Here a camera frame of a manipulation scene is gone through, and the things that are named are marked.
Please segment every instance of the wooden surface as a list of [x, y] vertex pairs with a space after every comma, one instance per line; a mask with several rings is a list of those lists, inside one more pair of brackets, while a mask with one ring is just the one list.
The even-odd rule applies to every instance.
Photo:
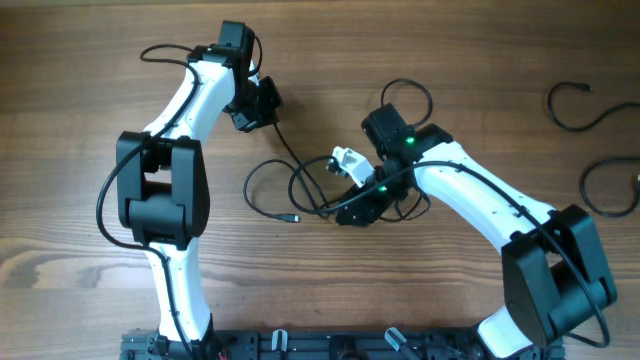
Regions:
[[[209, 44], [222, 20], [248, 23], [264, 45], [262, 73], [284, 98], [281, 129], [304, 159], [336, 145], [375, 159], [360, 121], [387, 81], [418, 80], [433, 95], [432, 121], [471, 156], [562, 208], [582, 205], [577, 179], [591, 160], [640, 153], [639, 114], [570, 134], [545, 116], [544, 93], [559, 80], [594, 86], [558, 100], [574, 124], [640, 99], [639, 10], [604, 1], [266, 1], [0, 11], [0, 358], [114, 359], [121, 334], [158, 324], [146, 258], [107, 243], [94, 218], [116, 138], [155, 119], [184, 76], [140, 62], [143, 48]], [[426, 108], [409, 88], [389, 100], [409, 121]], [[439, 201], [419, 221], [367, 229], [255, 214], [241, 185], [271, 157], [288, 159], [272, 129], [240, 133], [227, 116], [205, 149], [211, 216], [200, 260], [216, 328], [466, 326], [501, 306], [500, 258]], [[594, 175], [594, 201], [626, 205], [632, 171]], [[331, 194], [349, 186], [316, 173]], [[294, 211], [288, 178], [276, 166], [256, 175], [257, 203]], [[130, 239], [114, 200], [112, 191], [108, 226]], [[640, 214], [596, 222], [619, 290], [605, 311], [613, 342], [593, 350], [569, 341], [569, 358], [635, 359]], [[579, 332], [600, 336], [593, 321]]]

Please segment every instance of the wood grain surface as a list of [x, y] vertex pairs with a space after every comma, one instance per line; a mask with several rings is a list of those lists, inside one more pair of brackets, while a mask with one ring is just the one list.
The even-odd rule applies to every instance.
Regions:
[[[154, 120], [184, 76], [140, 62], [143, 48], [209, 44], [222, 20], [246, 22], [264, 45], [262, 74], [285, 102], [280, 127], [304, 159], [336, 145], [375, 159], [360, 121], [387, 81], [418, 80], [433, 95], [432, 121], [474, 159], [563, 208], [582, 205], [577, 180], [590, 161], [640, 153], [639, 113], [570, 134], [546, 116], [544, 94], [560, 80], [593, 85], [591, 95], [558, 98], [558, 115], [573, 124], [639, 100], [638, 15], [631, 1], [506, 0], [0, 10], [0, 358], [114, 359], [121, 334], [158, 324], [146, 258], [107, 243], [94, 215], [116, 138]], [[410, 88], [388, 99], [408, 121], [426, 110]], [[226, 115], [205, 149], [211, 215], [200, 260], [216, 328], [467, 326], [501, 306], [499, 256], [439, 201], [419, 221], [366, 229], [255, 214], [242, 182], [271, 157], [289, 160], [273, 129], [240, 133]], [[262, 208], [295, 212], [285, 170], [252, 180]], [[626, 206], [633, 171], [594, 174], [593, 200]], [[321, 166], [314, 173], [330, 194], [349, 186]], [[131, 238], [113, 191], [105, 216]], [[594, 350], [569, 340], [569, 359], [636, 359], [640, 214], [596, 222], [619, 289], [605, 311], [613, 341]], [[578, 332], [600, 336], [594, 321]]]

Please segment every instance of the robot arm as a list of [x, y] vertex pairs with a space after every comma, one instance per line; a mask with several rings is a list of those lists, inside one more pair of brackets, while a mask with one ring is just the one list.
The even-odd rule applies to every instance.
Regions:
[[[510, 358], [532, 344], [547, 347], [594, 315], [567, 261], [576, 264], [578, 276], [585, 279], [600, 309], [615, 302], [617, 292], [604, 250], [593, 220], [582, 209], [572, 205], [557, 211], [524, 195], [480, 166], [436, 125], [419, 131], [407, 126], [391, 104], [372, 112], [362, 128], [383, 164], [374, 168], [351, 149], [334, 149], [329, 169], [351, 176], [355, 183], [343, 200], [369, 194], [339, 209], [337, 222], [366, 226], [393, 201], [404, 199], [413, 186], [437, 197], [473, 225], [502, 255], [508, 306], [476, 330], [477, 338], [494, 358]], [[414, 169], [412, 174], [400, 176], [407, 168]], [[545, 253], [550, 246], [532, 221], [472, 173], [523, 206], [554, 234], [569, 259], [549, 267]], [[378, 185], [385, 180], [386, 185]]]
[[[219, 45], [198, 46], [187, 56], [198, 78], [194, 79], [187, 70], [182, 85], [160, 116], [142, 133], [124, 132], [117, 143], [120, 160], [160, 132], [187, 101], [193, 82], [199, 82], [173, 128], [129, 161], [117, 178], [122, 225], [132, 229], [134, 241], [157, 250], [168, 260], [169, 280], [161, 260], [146, 252], [160, 302], [158, 339], [166, 343], [166, 353], [178, 358], [184, 357], [180, 353], [184, 347], [180, 345], [172, 310], [178, 314], [181, 330], [192, 351], [199, 353], [198, 358], [210, 358], [211, 354], [218, 357], [216, 346], [211, 345], [212, 317], [202, 292], [198, 260], [199, 236], [209, 216], [202, 148], [222, 112], [230, 113], [236, 128], [245, 132], [278, 121], [275, 109], [281, 100], [275, 85], [269, 77], [258, 80], [257, 69], [253, 69], [254, 39], [253, 31], [244, 24], [225, 21]], [[170, 170], [171, 183], [146, 180], [145, 173], [158, 170]], [[168, 292], [168, 282], [172, 284], [172, 294]]]

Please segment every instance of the wire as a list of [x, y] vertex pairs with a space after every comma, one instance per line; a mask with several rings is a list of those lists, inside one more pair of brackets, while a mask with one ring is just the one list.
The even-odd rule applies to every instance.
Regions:
[[249, 197], [247, 196], [247, 186], [249, 185], [249, 180], [251, 179], [251, 176], [253, 176], [253, 174], [258, 171], [258, 169], [260, 169], [261, 167], [267, 165], [267, 164], [272, 164], [272, 163], [279, 163], [279, 164], [283, 164], [286, 167], [288, 167], [289, 169], [291, 169], [291, 171], [295, 171], [295, 168], [289, 164], [288, 162], [284, 161], [284, 160], [280, 160], [280, 159], [270, 159], [267, 161], [263, 161], [260, 164], [258, 164], [258, 166], [256, 166], [255, 168], [253, 168], [253, 170], [251, 170], [251, 172], [249, 173], [249, 175], [247, 175], [247, 178], [244, 180], [244, 187], [242, 188], [242, 195], [244, 195], [244, 201], [247, 203], [247, 205], [249, 205], [250, 208], [253, 209], [253, 211], [257, 212], [258, 214], [262, 215], [262, 216], [266, 216], [270, 219], [276, 219], [276, 220], [282, 220], [282, 221], [286, 221], [286, 222], [299, 222], [300, 218], [298, 217], [298, 215], [295, 214], [270, 214], [266, 211], [262, 211], [260, 209], [258, 209], [258, 207], [256, 207], [250, 200]]
[[614, 107], [611, 107], [611, 108], [605, 110], [595, 120], [593, 120], [592, 122], [590, 122], [590, 123], [588, 123], [586, 125], [577, 126], [577, 127], [568, 126], [568, 125], [564, 124], [563, 122], [561, 122], [560, 120], [558, 120], [558, 117], [556, 116], [556, 114], [553, 111], [553, 102], [552, 102], [553, 95], [555, 94], [556, 90], [558, 90], [561, 87], [573, 87], [573, 88], [576, 88], [576, 89], [581, 90], [581, 91], [590, 92], [591, 91], [591, 85], [585, 84], [585, 83], [579, 83], [579, 82], [563, 81], [563, 82], [560, 82], [560, 83], [554, 85], [551, 88], [551, 90], [549, 91], [549, 94], [547, 95], [547, 111], [549, 112], [549, 115], [551, 116], [551, 120], [553, 120], [553, 122], [556, 123], [556, 125], [560, 126], [561, 128], [563, 128], [563, 129], [565, 129], [567, 131], [570, 131], [570, 132], [582, 132], [582, 131], [589, 130], [589, 129], [593, 128], [594, 126], [598, 125], [607, 116], [612, 115], [614, 113], [617, 113], [618, 111], [621, 111], [621, 110], [624, 110], [624, 109], [629, 109], [629, 108], [640, 108], [640, 103], [637, 103], [637, 102], [625, 102], [625, 103], [616, 105]]
[[631, 205], [629, 205], [629, 207], [626, 208], [625, 210], [621, 210], [621, 211], [612, 212], [612, 211], [604, 211], [604, 210], [598, 209], [595, 205], [593, 205], [593, 203], [589, 199], [589, 196], [587, 196], [587, 190], [585, 189], [585, 183], [587, 182], [587, 177], [596, 168], [598, 168], [600, 166], [604, 166], [604, 165], [629, 163], [629, 162], [640, 162], [640, 157], [612, 157], [612, 158], [606, 158], [606, 159], [597, 161], [597, 162], [589, 165], [582, 172], [582, 175], [580, 175], [580, 195], [582, 195], [582, 199], [584, 200], [584, 203], [587, 204], [587, 206], [591, 210], [593, 210], [594, 212], [596, 212], [599, 215], [612, 217], [612, 218], [619, 218], [619, 217], [627, 216], [627, 215], [631, 214], [633, 212], [633, 210], [635, 210], [635, 208], [638, 206], [638, 200], [640, 200], [640, 196], [638, 195], [640, 193], [640, 178], [638, 178], [636, 180], [636, 182], [635, 182], [636, 186], [633, 188], [633, 199], [631, 200]]
[[189, 105], [191, 100], [193, 100], [193, 97], [195, 96], [195, 94], [196, 94], [196, 92], [198, 90], [198, 86], [200, 85], [198, 72], [191, 65], [189, 65], [188, 63], [186, 63], [184, 61], [173, 60], [173, 59], [154, 59], [154, 58], [146, 58], [145, 57], [145, 55], [147, 53], [149, 53], [149, 52], [151, 52], [153, 50], [156, 50], [156, 49], [160, 49], [160, 48], [175, 48], [175, 49], [181, 49], [181, 50], [185, 50], [185, 51], [192, 51], [190, 48], [188, 48], [186, 46], [181, 46], [181, 45], [173, 45], [173, 44], [154, 45], [154, 46], [151, 46], [151, 47], [143, 50], [140, 53], [140, 60], [142, 60], [144, 62], [166, 63], [166, 64], [176, 64], [176, 65], [184, 66], [193, 75], [193, 87], [191, 88], [191, 91], [189, 92], [189, 95], [187, 96], [185, 101], [182, 103], [182, 105], [180, 105], [180, 108], [178, 108], [176, 113], [165, 124], [165, 126], [158, 133], [156, 133], [155, 135], [149, 137], [147, 140], [145, 140], [144, 142], [142, 142], [141, 144], [136, 146], [133, 150], [131, 150], [131, 152], [129, 152], [127, 155], [125, 155], [124, 158], [122, 158], [116, 164], [116, 166], [113, 168], [113, 170], [111, 170], [111, 173], [109, 173], [109, 176], [107, 176], [107, 179], [105, 180], [104, 184], [102, 185], [102, 189], [100, 189], [100, 194], [98, 195], [98, 201], [96, 203], [96, 222], [98, 224], [98, 229], [100, 230], [100, 233], [109, 242], [111, 242], [113, 245], [116, 245], [116, 246], [124, 248], [124, 249], [129, 249], [129, 250], [148, 251], [148, 252], [150, 252], [150, 253], [152, 253], [152, 254], [154, 254], [155, 256], [158, 257], [158, 259], [160, 260], [160, 262], [162, 264], [162, 269], [164, 271], [164, 279], [165, 279], [165, 283], [166, 283], [166, 287], [167, 287], [167, 296], [169, 297], [169, 309], [171, 311], [171, 316], [173, 318], [173, 323], [174, 323], [174, 325], [176, 327], [176, 331], [178, 332], [178, 336], [180, 336], [180, 341], [182, 342], [182, 345], [184, 346], [185, 351], [187, 352], [187, 354], [188, 354], [188, 356], [190, 358], [195, 360], [196, 357], [193, 354], [193, 351], [191, 350], [191, 348], [190, 348], [190, 346], [189, 346], [189, 344], [187, 342], [187, 339], [186, 339], [186, 337], [184, 335], [184, 332], [182, 330], [182, 326], [180, 325], [180, 321], [178, 319], [178, 312], [176, 311], [175, 299], [173, 297], [173, 287], [171, 286], [171, 276], [169, 274], [169, 260], [167, 258], [165, 258], [164, 255], [162, 255], [161, 252], [159, 252], [158, 250], [156, 250], [156, 249], [154, 249], [152, 247], [143, 246], [143, 245], [127, 244], [127, 243], [123, 243], [121, 241], [118, 241], [115, 237], [113, 237], [107, 231], [107, 229], [106, 229], [106, 227], [104, 225], [104, 219], [102, 217], [102, 211], [103, 211], [103, 207], [104, 207], [104, 200], [105, 200], [105, 197], [107, 195], [107, 191], [109, 190], [109, 187], [113, 183], [113, 180], [115, 180], [116, 176], [118, 176], [120, 171], [127, 165], [127, 163], [131, 159], [133, 159], [134, 156], [136, 156], [138, 153], [142, 152], [152, 142], [154, 142], [155, 140], [159, 139], [162, 135], [164, 135], [165, 133], [167, 133], [167, 131], [169, 131], [172, 127], [174, 127], [175, 123], [178, 121], [178, 119], [180, 118], [180, 116], [182, 115], [184, 110], [187, 108], [187, 106]]
[[[289, 152], [289, 154], [291, 155], [293, 160], [298, 164], [298, 166], [301, 166], [302, 162], [300, 162], [300, 159], [296, 156], [296, 154], [293, 152], [293, 149], [291, 149], [289, 144], [286, 142], [286, 140], [284, 139], [284, 136], [282, 136], [282, 133], [280, 132], [280, 129], [278, 128], [278, 125], [274, 123], [273, 127], [276, 130], [276, 133], [278, 134], [278, 137], [280, 138], [280, 141], [282, 142], [284, 147], [287, 149], [287, 151]], [[270, 159], [270, 160], [266, 160], [266, 161], [261, 162], [260, 164], [258, 164], [256, 167], [254, 167], [249, 172], [249, 174], [247, 175], [247, 177], [244, 180], [244, 186], [242, 188], [242, 195], [244, 196], [244, 201], [247, 203], [247, 205], [249, 205], [249, 207], [251, 209], [253, 209], [255, 212], [257, 212], [258, 214], [260, 214], [262, 216], [268, 217], [270, 219], [282, 220], [282, 221], [291, 222], [291, 223], [300, 222], [300, 217], [298, 215], [295, 215], [295, 214], [271, 214], [271, 213], [268, 213], [266, 211], [260, 210], [257, 206], [255, 206], [249, 200], [249, 196], [247, 195], [247, 187], [249, 185], [249, 180], [251, 180], [251, 177], [253, 176], [253, 174], [255, 174], [255, 172], [258, 171], [261, 167], [263, 167], [265, 165], [268, 165], [268, 164], [272, 164], [272, 163], [283, 164], [286, 167], [288, 167], [292, 172], [295, 170], [293, 165], [291, 165], [290, 163], [288, 163], [288, 162], [286, 162], [284, 160], [280, 160], [280, 159]], [[311, 181], [311, 183], [313, 184], [313, 186], [315, 187], [316, 191], [320, 195], [320, 198], [322, 198], [322, 201], [323, 201], [323, 204], [321, 206], [318, 206], [318, 204], [316, 203], [315, 199], [313, 198], [313, 195], [311, 194], [311, 191], [309, 191], [309, 188], [307, 187], [307, 184], [304, 181], [304, 178], [302, 177], [301, 174], [299, 174], [297, 176], [297, 179], [300, 182], [300, 185], [302, 186], [302, 190], [304, 191], [305, 195], [309, 199], [309, 202], [311, 203], [311, 206], [314, 209], [321, 209], [323, 207], [328, 207], [331, 203], [336, 202], [336, 201], [328, 201], [327, 200], [326, 196], [324, 195], [324, 192], [322, 191], [322, 188], [320, 188], [320, 185], [318, 185], [318, 182], [313, 178], [313, 176], [311, 175], [311, 173], [309, 173], [309, 171], [307, 171], [305, 169], [304, 173], [305, 173], [305, 175], [307, 175], [307, 177], [309, 178], [309, 180]], [[329, 217], [329, 215], [323, 215], [323, 214], [320, 214], [318, 216], [320, 216], [322, 219], [327, 219]]]
[[[260, 64], [262, 63], [262, 45], [260, 44], [260, 40], [258, 39], [258, 37], [256, 36], [256, 41], [258, 42], [258, 47], [260, 48], [260, 60], [258, 61], [258, 66], [256, 66], [256, 72], [257, 73], [257, 69], [260, 68]], [[418, 89], [422, 90], [422, 92], [425, 94], [425, 96], [427, 97], [428, 103], [429, 103], [429, 110], [427, 112], [427, 114], [425, 115], [425, 117], [420, 120], [419, 122], [417, 122], [416, 124], [413, 124], [411, 126], [418, 127], [422, 124], [424, 124], [427, 120], [429, 120], [429, 117], [431, 117], [431, 112], [433, 109], [433, 100], [431, 98], [431, 94], [429, 93], [429, 91], [422, 86], [420, 83], [418, 83], [417, 81], [411, 80], [411, 79], [405, 79], [405, 78], [398, 78], [395, 80], [390, 81], [389, 83], [387, 83], [384, 88], [382, 89], [382, 92], [380, 94], [380, 104], [384, 105], [384, 95], [387, 91], [387, 89], [398, 82], [404, 82], [410, 85], [413, 85], [415, 87], [417, 87]], [[298, 173], [298, 175], [296, 176], [296, 178], [298, 178], [302, 189], [305, 193], [305, 195], [307, 196], [307, 198], [309, 199], [309, 202], [311, 203], [311, 206], [313, 207], [314, 210], [320, 210], [320, 209], [326, 209], [329, 207], [329, 205], [338, 202], [340, 200], [341, 197], [339, 197], [336, 200], [332, 200], [332, 201], [327, 201], [322, 188], [320, 187], [320, 185], [318, 185], [318, 183], [316, 182], [315, 178], [309, 173], [309, 171], [307, 171], [307, 169], [305, 167], [302, 166], [302, 162], [300, 161], [300, 159], [296, 156], [295, 152], [291, 149], [291, 147], [289, 146], [289, 144], [287, 144], [286, 140], [284, 139], [284, 136], [282, 136], [282, 133], [280, 132], [280, 129], [278, 128], [278, 124], [274, 123], [273, 127], [276, 130], [276, 133], [278, 134], [278, 138], [280, 138], [280, 141], [282, 142], [282, 144], [284, 145], [284, 147], [287, 149], [287, 151], [289, 152], [289, 155], [291, 155], [291, 157], [293, 158], [293, 160], [298, 164], [299, 167], [302, 167], [302, 171], [305, 173], [305, 175], [309, 178], [309, 180], [311, 181], [311, 183], [313, 184], [313, 186], [315, 187], [316, 191], [318, 192], [318, 194], [320, 195], [320, 198], [322, 199], [322, 204], [320, 206], [318, 206], [318, 204], [316, 203], [315, 199], [313, 198], [313, 195], [311, 194], [311, 192], [309, 191], [304, 178], [301, 176], [301, 174]], [[250, 200], [249, 197], [247, 195], [247, 187], [249, 184], [249, 180], [251, 179], [251, 177], [253, 176], [253, 174], [258, 171], [261, 167], [267, 165], [267, 164], [271, 164], [271, 163], [279, 163], [279, 164], [283, 164], [285, 166], [287, 166], [291, 171], [294, 171], [294, 167], [283, 160], [279, 160], [279, 159], [271, 159], [271, 160], [267, 160], [267, 161], [263, 161], [260, 164], [258, 164], [255, 168], [253, 168], [250, 172], [249, 175], [247, 175], [245, 182], [244, 182], [244, 187], [243, 187], [243, 196], [244, 196], [244, 200], [247, 203], [247, 205], [253, 209], [255, 212], [257, 212], [258, 214], [271, 218], [271, 219], [277, 219], [277, 220], [282, 220], [282, 221], [286, 221], [286, 222], [299, 222], [300, 221], [300, 217], [298, 217], [297, 215], [294, 214], [272, 214], [272, 213], [268, 213], [266, 211], [260, 210], [258, 209], [258, 207], [255, 206], [255, 204], [253, 204]], [[414, 217], [409, 217], [416, 209], [417, 207], [420, 205], [420, 202], [423, 200], [426, 200], [427, 202], [427, 208], [424, 209], [422, 212], [420, 212], [420, 214], [414, 216]], [[409, 211], [406, 214], [402, 214], [402, 212], [400, 211], [399, 208], [399, 201], [396, 200], [394, 202], [394, 208], [396, 210], [396, 213], [398, 214], [398, 218], [395, 219], [390, 219], [390, 218], [386, 218], [386, 217], [380, 217], [379, 219], [382, 221], [386, 221], [386, 222], [400, 222], [400, 221], [410, 221], [413, 219], [416, 219], [422, 215], [424, 215], [427, 211], [429, 211], [429, 209], [431, 208], [431, 200], [429, 199], [429, 197], [426, 194], [422, 194], [421, 196], [418, 197], [418, 199], [416, 200], [416, 202], [414, 203], [414, 205], [411, 207], [411, 209], [409, 209]], [[320, 216], [323, 219], [328, 219], [329, 218], [329, 213], [317, 213], [316, 215]]]
[[249, 71], [249, 77], [256, 75], [258, 71], [260, 71], [260, 66], [262, 66], [262, 43], [260, 42], [260, 38], [257, 36], [256, 42], [258, 43], [258, 49], [260, 49], [260, 59], [258, 60], [258, 65], [256, 65], [253, 70]]
[[429, 103], [429, 110], [427, 110], [427, 115], [425, 115], [424, 118], [422, 118], [422, 120], [420, 120], [417, 123], [411, 125], [414, 128], [417, 128], [420, 125], [422, 125], [425, 122], [427, 122], [427, 120], [429, 120], [429, 118], [431, 117], [431, 111], [433, 110], [433, 99], [431, 98], [431, 94], [429, 93], [429, 90], [427, 90], [427, 88], [425, 88], [419, 82], [417, 82], [415, 80], [411, 80], [411, 79], [405, 79], [405, 78], [398, 78], [398, 79], [389, 81], [387, 83], [387, 85], [385, 85], [384, 88], [382, 88], [382, 93], [380, 94], [380, 106], [384, 106], [384, 94], [387, 92], [387, 89], [389, 88], [389, 86], [391, 86], [391, 85], [393, 85], [395, 83], [399, 83], [399, 82], [403, 82], [403, 83], [406, 83], [406, 84], [413, 85], [413, 86], [417, 87], [418, 89], [422, 90], [424, 95], [427, 97], [427, 102]]
[[[574, 133], [578, 133], [578, 132], [583, 132], [586, 130], [589, 130], [591, 128], [593, 128], [594, 126], [598, 125], [602, 120], [604, 120], [607, 116], [612, 115], [614, 113], [617, 113], [618, 111], [624, 110], [624, 109], [632, 109], [632, 108], [640, 108], [640, 103], [638, 102], [625, 102], [616, 106], [613, 106], [607, 110], [605, 110], [602, 114], [600, 114], [600, 116], [598, 116], [595, 120], [591, 121], [590, 123], [583, 125], [583, 126], [578, 126], [578, 127], [572, 127], [572, 126], [568, 126], [566, 124], [564, 124], [563, 122], [561, 122], [560, 120], [558, 120], [558, 117], [556, 116], [555, 112], [553, 111], [553, 95], [556, 93], [556, 91], [562, 87], [572, 87], [584, 92], [590, 92], [591, 89], [591, 85], [589, 84], [585, 84], [585, 83], [580, 83], [580, 82], [570, 82], [570, 81], [563, 81], [563, 82], [559, 82], [556, 85], [554, 85], [551, 90], [549, 90], [549, 94], [547, 95], [547, 111], [549, 113], [549, 116], [551, 116], [551, 120], [553, 120], [553, 122], [558, 125], [559, 127], [570, 131], [570, 132], [574, 132]], [[631, 214], [635, 208], [638, 206], [638, 200], [639, 200], [639, 192], [640, 192], [640, 177], [638, 177], [636, 179], [636, 186], [633, 187], [633, 199], [631, 200], [631, 205], [622, 211], [615, 211], [615, 212], [611, 212], [611, 211], [604, 211], [604, 210], [600, 210], [598, 209], [589, 199], [589, 196], [587, 195], [587, 191], [585, 189], [585, 183], [587, 180], [587, 177], [589, 176], [589, 174], [591, 174], [592, 171], [594, 171], [596, 168], [600, 167], [600, 166], [604, 166], [604, 165], [611, 165], [611, 164], [622, 164], [622, 163], [630, 163], [630, 162], [640, 162], [640, 157], [638, 156], [623, 156], [623, 157], [609, 157], [609, 158], [605, 158], [599, 161], [596, 161], [595, 163], [589, 165], [583, 172], [582, 175], [580, 175], [580, 181], [579, 181], [579, 185], [580, 185], [580, 195], [582, 195], [582, 200], [584, 200], [585, 204], [591, 209], [593, 210], [595, 213], [602, 215], [602, 216], [607, 216], [607, 217], [612, 217], [612, 218], [619, 218], [619, 217], [624, 217], [627, 216], [629, 214]]]
[[571, 270], [571, 272], [573, 273], [573, 275], [575, 276], [576, 280], [578, 281], [578, 284], [580, 285], [580, 287], [582, 288], [582, 291], [584, 292], [587, 301], [589, 302], [589, 304], [591, 305], [591, 308], [593, 310], [594, 316], [596, 317], [598, 324], [600, 326], [600, 330], [602, 331], [602, 338], [603, 341], [602, 342], [596, 342], [594, 340], [585, 338], [581, 335], [577, 335], [577, 334], [573, 334], [573, 333], [568, 333], [567, 336], [576, 339], [578, 341], [581, 341], [587, 345], [591, 345], [593, 347], [597, 347], [597, 348], [604, 348], [607, 347], [609, 345], [609, 343], [611, 342], [611, 335], [609, 333], [609, 327], [607, 326], [607, 322], [604, 319], [604, 315], [602, 315], [602, 311], [600, 310], [600, 308], [598, 307], [598, 304], [596, 303], [594, 297], [593, 297], [593, 293], [591, 292], [591, 289], [589, 288], [589, 286], [587, 285], [584, 277], [580, 274], [580, 271], [578, 270], [578, 268], [576, 267], [576, 265], [573, 263], [573, 261], [571, 260], [571, 258], [569, 258], [569, 256], [567, 255], [567, 253], [564, 251], [564, 249], [562, 248], [562, 246], [560, 246], [560, 244], [558, 244], [558, 242], [555, 240], [555, 238], [553, 238], [543, 227], [542, 224], [540, 224], [540, 222], [538, 220], [536, 220], [536, 218], [533, 217], [533, 215], [531, 215], [526, 208], [524, 208], [522, 205], [520, 205], [518, 202], [516, 202], [511, 196], [509, 196], [509, 194], [507, 194], [504, 190], [502, 190], [500, 187], [498, 187], [496, 184], [494, 184], [493, 182], [491, 182], [489, 179], [487, 179], [486, 177], [484, 177], [483, 175], [477, 173], [474, 170], [471, 170], [469, 168], [467, 168], [466, 166], [462, 165], [462, 164], [456, 164], [456, 163], [452, 163], [452, 162], [448, 162], [448, 161], [424, 161], [424, 162], [420, 162], [420, 163], [416, 163], [413, 164], [411, 166], [408, 166], [400, 171], [398, 171], [397, 173], [387, 177], [386, 179], [375, 183], [373, 186], [371, 186], [369, 189], [361, 192], [360, 194], [352, 197], [349, 200], [343, 201], [341, 203], [339, 203], [338, 205], [335, 205], [333, 207], [330, 208], [326, 208], [326, 209], [319, 209], [319, 210], [315, 210], [315, 209], [307, 209], [305, 207], [302, 207], [300, 204], [298, 204], [295, 200], [295, 198], [293, 197], [293, 181], [295, 179], [295, 177], [300, 173], [300, 171], [302, 171], [302, 168], [305, 168], [315, 162], [318, 161], [323, 161], [323, 160], [330, 160], [333, 159], [334, 161], [337, 160], [335, 159], [333, 156], [331, 155], [324, 155], [324, 156], [319, 156], [317, 158], [311, 159], [307, 162], [305, 162], [301, 167], [297, 168], [293, 174], [291, 175], [291, 179], [289, 179], [289, 188], [288, 188], [288, 192], [289, 192], [289, 199], [291, 200], [291, 203], [298, 208], [298, 210], [308, 213], [308, 214], [317, 214], [317, 213], [331, 213], [334, 212], [342, 207], [345, 207], [355, 201], [358, 201], [360, 199], [362, 199], [365, 196], [368, 196], [369, 194], [371, 194], [374, 191], [378, 191], [378, 188], [386, 185], [387, 183], [393, 181], [394, 179], [403, 176], [407, 173], [409, 173], [410, 171], [413, 171], [417, 168], [421, 168], [421, 167], [427, 167], [427, 166], [447, 166], [447, 167], [451, 167], [454, 168], [456, 170], [459, 171], [464, 171], [467, 174], [475, 177], [476, 179], [480, 180], [482, 183], [484, 183], [485, 185], [487, 185], [491, 190], [495, 191], [498, 195], [500, 195], [503, 199], [505, 199], [511, 206], [513, 206], [513, 208], [515, 208], [518, 213], [521, 216], [524, 216], [527, 220], [529, 220], [529, 222], [531, 222], [536, 229], [538, 230], [538, 233], [547, 241], [549, 242], [549, 244], [551, 245], [551, 247], [553, 248], [553, 250], [560, 255], [565, 263], [567, 264], [567, 266], [569, 267], [569, 269]]
[[[424, 199], [427, 202], [427, 207], [424, 210], [422, 210], [418, 215], [410, 218], [409, 216], [413, 214], [413, 212], [418, 208], [418, 206], [422, 202], [422, 199]], [[418, 200], [416, 200], [416, 202], [413, 204], [411, 209], [407, 211], [406, 214], [403, 214], [402, 211], [400, 211], [400, 200], [396, 199], [396, 201], [394, 201], [393, 208], [395, 209], [396, 214], [398, 214], [397, 218], [390, 219], [390, 218], [381, 216], [378, 219], [386, 222], [411, 221], [411, 220], [417, 219], [420, 216], [424, 215], [427, 211], [429, 211], [429, 209], [431, 209], [431, 199], [429, 199], [429, 196], [427, 194], [420, 192], [420, 196], [418, 197]]]

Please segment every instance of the black plastic housing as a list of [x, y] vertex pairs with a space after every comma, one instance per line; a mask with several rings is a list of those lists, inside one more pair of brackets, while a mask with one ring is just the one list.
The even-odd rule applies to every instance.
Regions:
[[[618, 293], [593, 219], [571, 205], [553, 212], [543, 227], [578, 267], [598, 307], [614, 303]], [[518, 328], [538, 346], [548, 346], [593, 316], [566, 262], [549, 267], [549, 248], [537, 230], [515, 233], [502, 247], [505, 304]]]
[[[377, 181], [411, 166], [422, 159], [422, 154], [432, 147], [453, 141], [449, 133], [435, 124], [423, 126], [416, 131], [413, 126], [405, 123], [392, 104], [372, 111], [362, 121], [361, 127], [383, 164], [376, 167], [374, 174], [367, 178], [363, 187], [351, 187], [343, 195], [343, 200], [353, 198], [370, 189]], [[385, 186], [384, 191], [372, 192], [349, 206], [340, 208], [337, 211], [336, 222], [339, 225], [368, 226], [378, 220], [394, 201], [404, 200], [414, 184], [412, 172], [397, 177]]]
[[[476, 327], [434, 328], [426, 331], [402, 331], [407, 346], [423, 360], [564, 360], [562, 340], [549, 349], [535, 346], [524, 349], [506, 359], [496, 359], [481, 345]], [[226, 349], [230, 360], [331, 360], [331, 339], [351, 337], [359, 352], [370, 360], [407, 360], [384, 339], [384, 331], [298, 331], [290, 332], [287, 351], [272, 351], [272, 333], [256, 331], [215, 331], [214, 339]], [[184, 354], [180, 342], [160, 342], [157, 331], [136, 332], [122, 336], [120, 360], [191, 360]], [[220, 360], [217, 350], [197, 352], [202, 360]]]
[[270, 77], [249, 80], [255, 34], [244, 23], [224, 21], [217, 44], [196, 46], [187, 62], [210, 61], [233, 71], [235, 95], [224, 111], [231, 115], [237, 130], [251, 130], [278, 122], [275, 109], [282, 99]]
[[[119, 162], [150, 138], [148, 133], [125, 131], [116, 144]], [[171, 183], [147, 181], [144, 173], [171, 167]], [[120, 171], [118, 216], [133, 239], [175, 244], [185, 250], [200, 236], [209, 220], [209, 187], [200, 141], [181, 137], [157, 139], [137, 153]]]

